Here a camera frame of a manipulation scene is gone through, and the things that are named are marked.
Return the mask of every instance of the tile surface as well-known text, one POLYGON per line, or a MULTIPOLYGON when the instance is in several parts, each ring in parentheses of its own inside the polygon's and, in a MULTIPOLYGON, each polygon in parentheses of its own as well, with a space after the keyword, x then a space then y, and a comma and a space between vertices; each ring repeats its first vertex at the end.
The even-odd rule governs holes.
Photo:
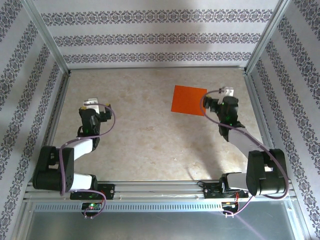
MULTIPOLYGON (((103 69, 72 71, 54 145, 75 138, 81 125, 79 107, 98 97, 111 104, 116 125, 94 152, 75 162, 76 172, 95 174, 100 181, 143 181, 217 179, 222 173, 245 171, 246 158, 225 142, 218 126, 203 116, 171 112, 175 85, 234 87, 239 119, 260 140, 239 69, 103 69)), ((101 132, 111 124, 103 123, 101 132)))

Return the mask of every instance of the wire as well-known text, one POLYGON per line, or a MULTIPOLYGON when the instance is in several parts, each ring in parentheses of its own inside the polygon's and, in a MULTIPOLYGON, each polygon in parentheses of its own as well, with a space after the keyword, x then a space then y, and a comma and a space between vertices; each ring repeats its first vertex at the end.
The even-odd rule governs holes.
MULTIPOLYGON (((284 199, 288 193, 289 193, 289 179, 288 179, 288 176, 285 172, 285 170, 283 169, 283 167, 281 166, 281 164, 278 162, 278 160, 269 152, 269 150, 267 148, 265 148, 263 145, 261 145, 261 143, 255 139, 253 136, 251 136, 250 134, 248 134, 246 131, 243 131, 241 128, 237 128, 237 127, 233 127, 233 126, 230 126, 230 125, 227 125, 227 124, 224 124, 224 123, 221 123, 221 122, 218 122, 216 120, 213 120, 211 117, 209 117, 207 114, 206 114, 206 111, 203 109, 203 101, 205 99, 205 97, 208 95, 208 94, 212 94, 212 93, 217 93, 219 92, 220 90, 213 90, 213 91, 209 91, 207 92, 206 94, 204 94, 200 100, 200 110, 201 112, 203 113, 203 115, 209 119, 211 122, 219 125, 219 126, 222 126, 222 127, 225 127, 225 128, 228 128, 228 129, 231 129, 231 130, 235 130, 235 131, 238 131, 240 133, 242 133, 243 135, 245 135, 248 139, 251 140, 251 142, 253 142, 255 145, 257 145, 260 149, 262 149, 263 151, 266 152, 266 154, 270 157, 271 160, 274 161, 274 163, 276 164, 276 166, 279 168, 281 174, 283 175, 283 178, 284 178, 284 182, 285 182, 285 191, 283 193, 282 196, 269 196, 269 195, 263 195, 267 198, 270 198, 270 199, 276 199, 276 200, 281 200, 281 199, 284 199)), ((247 202, 246 204, 240 209, 238 210, 236 213, 233 213, 231 211, 228 211, 228 210, 225 210, 225 212, 227 213, 230 213, 229 216, 234 216, 238 213, 240 213, 244 208, 247 207, 247 205, 249 204, 249 202, 254 198, 254 196, 252 196, 247 202)))
MULTIPOLYGON (((62 184, 62 190, 61 190, 61 193, 60 195, 63 196, 65 193, 66 193, 66 172, 65 172, 65 166, 64 166, 64 159, 63 159, 63 155, 62 155, 62 151, 63 149, 68 146, 69 144, 71 143, 74 143, 74 142, 77 142, 77 141, 80 141, 80 140, 83 140, 83 139, 95 139, 95 138, 99 138, 99 137, 102 137, 104 135, 106 135, 107 133, 109 133, 115 126, 116 124, 116 114, 115 112, 112 110, 111 107, 107 106, 107 105, 104 105, 104 104, 101 104, 101 103, 92 103, 92 104, 84 104, 85 106, 95 106, 95 105, 98 105, 98 106, 102 106, 102 107, 105 107, 107 108, 109 111, 111 111, 111 113, 113 114, 113 124, 112 126, 110 127, 110 129, 100 135, 95 135, 95 136, 83 136, 83 137, 77 137, 73 140, 70 140, 70 141, 67 141, 65 144, 63 144, 60 149, 59 149, 59 165, 60 165, 60 171, 61 171, 61 184, 62 184)), ((98 216, 102 211, 103 209, 105 208, 105 205, 107 203, 107 198, 106 198, 106 195, 103 194, 102 192, 99 192, 99 191, 95 191, 95 190, 90 190, 90 189, 81 189, 81 190, 75 190, 74 192, 87 192, 87 193, 96 193, 96 194, 100 194, 102 195, 103 197, 103 207, 101 208, 101 210, 91 216, 90 218, 93 219, 95 218, 96 216, 98 216)), ((84 217, 86 218, 87 215, 86 215, 86 212, 87 212, 88 209, 86 209, 84 211, 84 217)))

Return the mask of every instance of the beige floor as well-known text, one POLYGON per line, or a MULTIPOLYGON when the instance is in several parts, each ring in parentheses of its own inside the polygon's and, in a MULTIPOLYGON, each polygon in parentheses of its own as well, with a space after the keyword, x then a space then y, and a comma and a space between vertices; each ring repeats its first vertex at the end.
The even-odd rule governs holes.
MULTIPOLYGON (((260 140, 244 78, 233 68, 75 70, 65 97, 54 145, 76 137, 83 100, 110 103, 116 126, 75 171, 99 181, 217 179, 245 171, 247 160, 203 116, 171 112, 175 85, 214 90, 235 88, 239 120, 260 140)), ((101 125, 107 130, 111 121, 101 125)))

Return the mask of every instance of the damask wallpaper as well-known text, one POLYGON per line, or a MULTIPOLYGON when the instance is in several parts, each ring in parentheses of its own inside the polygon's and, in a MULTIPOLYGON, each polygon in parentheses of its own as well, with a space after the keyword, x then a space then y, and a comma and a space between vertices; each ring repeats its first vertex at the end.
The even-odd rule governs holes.
POLYGON ((0 0, 0 240, 10 239, 62 72, 18 0, 0 0))
POLYGON ((320 239, 319 17, 319 0, 293 0, 251 72, 314 239, 320 239))
POLYGON ((68 67, 241 66, 278 0, 35 0, 68 67))

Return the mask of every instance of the orange square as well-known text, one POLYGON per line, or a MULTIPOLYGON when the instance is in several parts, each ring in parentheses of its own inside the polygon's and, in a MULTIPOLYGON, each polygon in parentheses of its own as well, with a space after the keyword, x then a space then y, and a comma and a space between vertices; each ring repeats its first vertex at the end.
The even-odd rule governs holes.
POLYGON ((171 112, 203 116, 200 110, 200 100, 206 92, 207 89, 204 88, 176 85, 174 87, 171 112))

